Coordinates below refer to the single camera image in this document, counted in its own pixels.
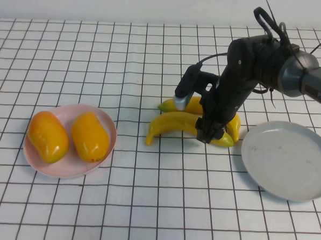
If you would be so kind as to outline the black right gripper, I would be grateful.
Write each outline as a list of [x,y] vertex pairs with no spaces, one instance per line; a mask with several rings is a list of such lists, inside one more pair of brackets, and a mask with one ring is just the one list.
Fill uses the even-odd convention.
[[195,128],[197,139],[202,143],[219,141],[224,135],[222,128],[231,121],[251,91],[251,81],[240,79],[232,74],[220,76],[212,73],[201,73],[206,85],[211,84],[209,91],[201,93],[200,104],[203,117],[198,117]]

